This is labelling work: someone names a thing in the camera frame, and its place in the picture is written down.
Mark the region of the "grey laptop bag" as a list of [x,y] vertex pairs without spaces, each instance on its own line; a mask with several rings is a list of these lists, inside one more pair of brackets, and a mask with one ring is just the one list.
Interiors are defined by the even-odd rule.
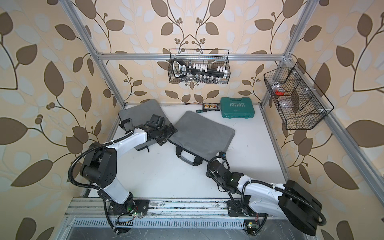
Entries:
[[120,127],[125,131],[125,135],[114,140],[113,148],[119,154],[124,154],[132,149],[141,151],[157,143],[154,140],[147,141],[147,133],[144,130],[144,124],[151,119],[152,115],[164,117],[165,124],[171,124],[156,100],[120,111]]
[[236,131],[202,115],[187,111],[175,124],[177,132],[168,141],[176,146],[179,159],[191,166],[208,162],[226,152]]

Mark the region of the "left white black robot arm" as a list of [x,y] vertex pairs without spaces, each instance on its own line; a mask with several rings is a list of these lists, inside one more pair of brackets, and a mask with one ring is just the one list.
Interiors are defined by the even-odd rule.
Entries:
[[152,115],[145,124],[133,127],[121,138],[90,145],[69,167],[68,179],[74,186],[97,191],[103,200],[107,222],[117,235],[126,233],[126,230],[111,221],[108,207],[113,207],[122,216],[138,211],[133,194],[117,177],[118,160],[136,146],[152,140],[162,146],[176,132],[173,124],[165,123],[164,117]]

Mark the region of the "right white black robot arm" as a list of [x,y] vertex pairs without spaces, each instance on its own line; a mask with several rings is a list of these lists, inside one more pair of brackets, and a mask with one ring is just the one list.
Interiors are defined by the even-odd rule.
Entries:
[[273,184],[232,172],[223,152],[208,161],[206,175],[229,195],[230,206],[238,214],[280,217],[309,236],[327,224],[320,201],[295,181]]

